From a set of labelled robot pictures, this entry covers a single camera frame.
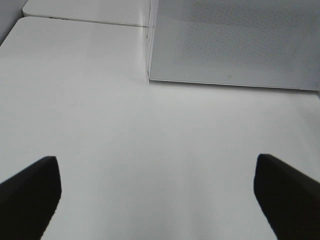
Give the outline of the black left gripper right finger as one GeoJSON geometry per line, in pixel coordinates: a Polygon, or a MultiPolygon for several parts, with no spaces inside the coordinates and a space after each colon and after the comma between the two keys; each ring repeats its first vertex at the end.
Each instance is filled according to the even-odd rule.
{"type": "Polygon", "coordinates": [[[320,238],[320,184],[270,154],[260,154],[254,195],[279,240],[320,238]]]}

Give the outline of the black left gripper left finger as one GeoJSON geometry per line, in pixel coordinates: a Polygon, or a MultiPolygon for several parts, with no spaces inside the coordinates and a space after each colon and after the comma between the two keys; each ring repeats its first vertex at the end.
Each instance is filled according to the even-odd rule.
{"type": "Polygon", "coordinates": [[[45,156],[0,184],[0,238],[39,240],[62,195],[57,158],[45,156]]]}

